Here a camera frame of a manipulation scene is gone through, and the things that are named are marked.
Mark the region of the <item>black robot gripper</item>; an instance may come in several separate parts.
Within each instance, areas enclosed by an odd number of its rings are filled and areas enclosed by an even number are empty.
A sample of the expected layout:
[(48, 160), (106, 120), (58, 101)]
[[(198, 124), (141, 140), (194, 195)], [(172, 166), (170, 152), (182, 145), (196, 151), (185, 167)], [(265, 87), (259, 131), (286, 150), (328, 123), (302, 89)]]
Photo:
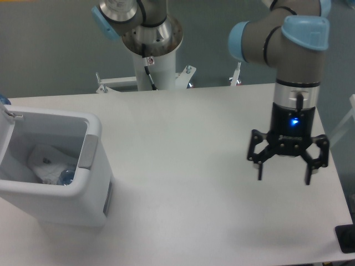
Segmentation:
[[(315, 108), (291, 109), (273, 103), (270, 130), (268, 133), (256, 129), (251, 131), (247, 160), (258, 169), (258, 180), (262, 180), (263, 163), (274, 155), (297, 157), (306, 162), (305, 184), (310, 185), (314, 170), (328, 166), (329, 139), (325, 134), (311, 137)], [(255, 152), (257, 145), (267, 141), (266, 147)], [(319, 148), (317, 158), (312, 158), (307, 149), (315, 144)]]

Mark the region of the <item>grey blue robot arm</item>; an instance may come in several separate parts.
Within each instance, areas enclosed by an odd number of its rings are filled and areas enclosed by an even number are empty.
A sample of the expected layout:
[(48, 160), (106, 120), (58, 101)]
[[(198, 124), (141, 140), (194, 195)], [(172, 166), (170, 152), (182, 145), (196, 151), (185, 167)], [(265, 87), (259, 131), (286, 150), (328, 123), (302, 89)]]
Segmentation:
[[(228, 38), (230, 54), (241, 62), (275, 68), (270, 129), (253, 130), (247, 159), (259, 170), (274, 155), (301, 157), (305, 183), (327, 167), (329, 140), (312, 136), (324, 57), (328, 49), (330, 1), (269, 1), (270, 13), (257, 22), (236, 24)], [(182, 89), (175, 53), (182, 42), (180, 23), (168, 15), (166, 1), (100, 1), (92, 16), (103, 34), (121, 39), (134, 59), (139, 90)]]

